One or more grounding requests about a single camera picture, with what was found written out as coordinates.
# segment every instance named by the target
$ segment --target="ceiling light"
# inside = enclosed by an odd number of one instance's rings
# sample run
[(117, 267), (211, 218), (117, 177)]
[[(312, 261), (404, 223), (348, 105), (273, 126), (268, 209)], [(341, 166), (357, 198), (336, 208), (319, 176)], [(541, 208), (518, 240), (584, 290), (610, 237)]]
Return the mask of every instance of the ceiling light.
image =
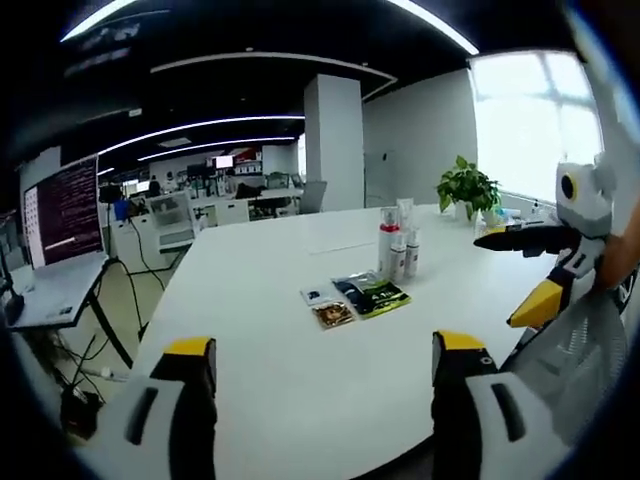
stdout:
[(69, 33), (67, 33), (62, 38), (62, 40), (60, 40), (60, 42), (64, 42), (65, 40), (68, 40), (68, 39), (70, 39), (72, 37), (75, 37), (77, 35), (80, 35), (81, 33), (86, 32), (91, 27), (93, 27), (94, 25), (100, 23), (102, 20), (107, 18), (109, 15), (117, 12), (121, 8), (124, 8), (127, 5), (129, 5), (130, 3), (133, 3), (135, 1), (136, 0), (113, 0), (113, 2), (105, 5), (104, 7), (102, 7), (97, 12), (94, 12), (88, 18), (86, 18), (85, 20), (80, 22), (80, 24), (78, 26), (76, 26), (73, 29), (71, 29), (71, 31)]
[(124, 147), (126, 145), (139, 142), (141, 140), (146, 140), (147, 138), (157, 137), (158, 135), (177, 132), (179, 130), (186, 130), (188, 128), (196, 128), (196, 127), (206, 127), (207, 125), (217, 125), (220, 123), (250, 122), (255, 120), (304, 120), (304, 115), (269, 115), (269, 116), (262, 116), (262, 117), (223, 118), (220, 120), (210, 120), (208, 122), (192, 123), (189, 125), (182, 125), (181, 127), (173, 127), (173, 128), (168, 128), (166, 130), (160, 130), (159, 132), (148, 133), (147, 135), (142, 135), (141, 137), (132, 138), (131, 140), (127, 140), (126, 142), (118, 143), (117, 145), (113, 145), (112, 147), (105, 148), (101, 152), (98, 152), (98, 155), (104, 155), (105, 153), (111, 152), (116, 148)]
[(469, 55), (477, 55), (479, 50), (469, 40), (464, 38), (460, 33), (454, 30), (451, 25), (436, 17), (433, 13), (425, 10), (419, 5), (416, 5), (410, 0), (387, 0), (390, 3), (406, 10), (409, 13), (413, 13), (416, 17), (420, 17), (422, 20), (430, 24), (432, 27), (437, 28), (444, 33), (451, 40), (456, 42), (462, 48), (464, 48)]
[(191, 140), (189, 140), (187, 137), (182, 137), (174, 138), (173, 140), (167, 140), (166, 142), (160, 142), (158, 143), (158, 145), (164, 148), (173, 148), (180, 147), (181, 145), (187, 145), (189, 143), (191, 143)]
[(161, 152), (161, 153), (156, 153), (154, 155), (148, 155), (146, 157), (139, 158), (138, 161), (143, 162), (145, 160), (149, 160), (150, 158), (162, 157), (163, 155), (171, 155), (173, 153), (184, 152), (187, 150), (194, 150), (196, 148), (218, 147), (220, 145), (235, 145), (238, 143), (286, 142), (286, 141), (293, 141), (293, 140), (295, 140), (295, 137), (265, 137), (265, 138), (246, 138), (244, 140), (228, 140), (226, 142), (205, 143), (203, 145), (194, 145), (193, 147), (176, 148), (175, 150), (171, 150), (169, 152)]

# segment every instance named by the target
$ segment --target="small packet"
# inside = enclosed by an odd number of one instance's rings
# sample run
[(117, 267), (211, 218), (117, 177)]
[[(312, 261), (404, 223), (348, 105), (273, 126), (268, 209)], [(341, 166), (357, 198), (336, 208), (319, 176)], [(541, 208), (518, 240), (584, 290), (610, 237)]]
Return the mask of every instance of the small packet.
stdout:
[(347, 306), (342, 302), (333, 302), (327, 305), (313, 307), (313, 313), (316, 314), (320, 325), (323, 328), (339, 327), (346, 323), (353, 322), (354, 317)]
[(300, 293), (310, 307), (323, 303), (337, 302), (339, 300), (338, 295), (336, 295), (336, 289), (333, 288), (332, 285), (305, 288), (300, 290)]

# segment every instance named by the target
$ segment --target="monitor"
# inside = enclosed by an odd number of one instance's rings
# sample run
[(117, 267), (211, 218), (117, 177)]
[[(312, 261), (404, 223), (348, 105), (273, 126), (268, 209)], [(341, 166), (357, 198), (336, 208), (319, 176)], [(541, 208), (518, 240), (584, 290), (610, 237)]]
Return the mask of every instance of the monitor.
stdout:
[(149, 180), (138, 182), (138, 188), (136, 189), (138, 193), (146, 192), (147, 190), (149, 190)]
[(216, 157), (216, 168), (233, 168), (233, 155)]
[(33, 268), (101, 251), (95, 158), (72, 164), (24, 193), (24, 229)]
[(187, 165), (187, 176), (189, 178), (204, 177), (205, 175), (207, 175), (207, 165), (205, 163)]

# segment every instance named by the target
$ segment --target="white tabletop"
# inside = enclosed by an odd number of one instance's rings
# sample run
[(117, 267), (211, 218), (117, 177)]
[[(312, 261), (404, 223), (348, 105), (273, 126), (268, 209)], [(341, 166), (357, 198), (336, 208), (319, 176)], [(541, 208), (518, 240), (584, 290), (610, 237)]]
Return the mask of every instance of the white tabletop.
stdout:
[(487, 343), (500, 364), (522, 331), (506, 319), (554, 257), (474, 247), (474, 229), (417, 208), (412, 303), (323, 331), (300, 289), (374, 268), (378, 209), (207, 229), (169, 283), (140, 345), (148, 374), (177, 338), (217, 339), (218, 478), (348, 479), (432, 434), (437, 329)]

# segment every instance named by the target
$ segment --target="wire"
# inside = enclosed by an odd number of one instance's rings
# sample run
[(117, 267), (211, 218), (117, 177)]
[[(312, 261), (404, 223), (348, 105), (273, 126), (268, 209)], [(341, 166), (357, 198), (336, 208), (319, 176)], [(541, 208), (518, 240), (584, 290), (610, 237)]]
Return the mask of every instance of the wire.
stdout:
[(89, 349), (91, 348), (91, 345), (93, 344), (95, 339), (96, 339), (95, 335), (93, 337), (91, 337), (91, 340), (89, 340), (89, 345), (87, 345), (87, 348), (84, 350), (84, 354), (80, 357), (80, 361), (79, 362), (77, 362), (76, 359), (72, 355), (69, 355), (69, 358), (71, 359), (71, 361), (76, 365), (76, 372), (73, 374), (73, 379), (71, 380), (71, 385), (72, 385), (72, 388), (75, 388), (80, 383), (80, 382), (76, 382), (76, 380), (78, 378), (78, 374), (80, 373), (80, 374), (82, 374), (84, 379), (93, 386), (93, 388), (95, 389), (96, 394), (98, 395), (100, 400), (102, 400), (103, 403), (107, 403), (106, 400), (104, 399), (104, 397), (102, 396), (102, 393), (100, 393), (100, 389), (98, 388), (98, 386), (87, 376), (86, 373), (84, 373), (82, 371), (82, 364), (86, 360), (87, 353), (89, 353)]
[(136, 232), (136, 235), (138, 236), (138, 248), (140, 249), (140, 259), (142, 260), (142, 263), (144, 264), (145, 267), (147, 267), (147, 271), (151, 275), (156, 277), (156, 280), (158, 280), (158, 283), (160, 283), (160, 288), (162, 288), (162, 291), (164, 292), (164, 288), (165, 288), (164, 283), (162, 282), (162, 280), (160, 280), (160, 277), (156, 274), (156, 272), (151, 270), (151, 267), (149, 267), (149, 265), (147, 264), (147, 261), (144, 259), (144, 254), (142, 253), (142, 238), (140, 237), (140, 232), (138, 231), (138, 227), (136, 227), (132, 219), (129, 219), (129, 223), (131, 223), (131, 226), (133, 227), (133, 229)]
[[(98, 348), (98, 350), (93, 355), (90, 355), (87, 358), (85, 358), (85, 360), (91, 361), (91, 360), (95, 359), (98, 355), (100, 355), (102, 353), (102, 351), (105, 349), (105, 347), (107, 346), (108, 343), (109, 343), (109, 339), (107, 338), (104, 341), (104, 343), (100, 346), (100, 348)], [(64, 351), (70, 357), (77, 358), (77, 359), (82, 358), (79, 354), (77, 354), (76, 352), (68, 349), (64, 345), (55, 345), (55, 347), (60, 349), (60, 350), (62, 350), (62, 351)]]
[(102, 351), (104, 350), (104, 348), (109, 344), (109, 339), (107, 338), (104, 343), (102, 344), (102, 346), (98, 349), (98, 351), (96, 353), (94, 353), (93, 355), (91, 355), (90, 357), (87, 357), (85, 360), (93, 360), (94, 358), (96, 358), (98, 355), (100, 355), (102, 353)]
[(127, 266), (124, 264), (124, 262), (122, 260), (117, 258), (115, 261), (116, 261), (116, 263), (119, 263), (120, 265), (122, 265), (122, 268), (124, 268), (124, 271), (126, 272), (127, 277), (129, 277), (129, 283), (131, 283), (131, 292), (133, 293), (133, 301), (134, 301), (135, 306), (136, 306), (136, 314), (138, 315), (138, 326), (140, 328), (142, 328), (142, 317), (140, 316), (140, 307), (138, 306), (138, 295), (136, 294), (136, 286), (133, 283), (133, 278), (131, 278), (131, 274), (129, 273), (129, 269), (127, 268)]
[(71, 383), (76, 383), (76, 379), (78, 378), (78, 373), (80, 372), (80, 369), (82, 368), (82, 364), (84, 363), (84, 360), (87, 357), (87, 353), (89, 353), (89, 349), (91, 348), (91, 345), (93, 345), (93, 342), (95, 342), (95, 340), (96, 340), (96, 336), (94, 335), (93, 337), (91, 337), (91, 340), (89, 340), (89, 345), (87, 345), (87, 348), (84, 349), (84, 353), (80, 357), (80, 363), (77, 363), (76, 359), (71, 357), (71, 360), (73, 361), (73, 363), (75, 363), (76, 366), (78, 367), (76, 369), (76, 373), (73, 374), (73, 379), (71, 379)]
[(109, 223), (109, 212), (111, 211), (111, 204), (107, 204), (107, 235), (109, 235), (109, 240), (106, 241), (107, 257), (111, 258), (111, 224)]
[(100, 393), (100, 389), (99, 389), (99, 388), (98, 388), (98, 386), (93, 382), (93, 380), (91, 380), (91, 379), (89, 378), (89, 376), (88, 376), (86, 373), (84, 373), (84, 372), (80, 372), (80, 373), (82, 373), (82, 376), (84, 377), (84, 379), (85, 379), (87, 382), (89, 382), (89, 383), (93, 386), (93, 388), (95, 389), (96, 393), (98, 394), (98, 397), (100, 397), (100, 400), (102, 400), (102, 403), (107, 403), (107, 401), (106, 401), (106, 400), (104, 399), (104, 397), (102, 396), (102, 393)]

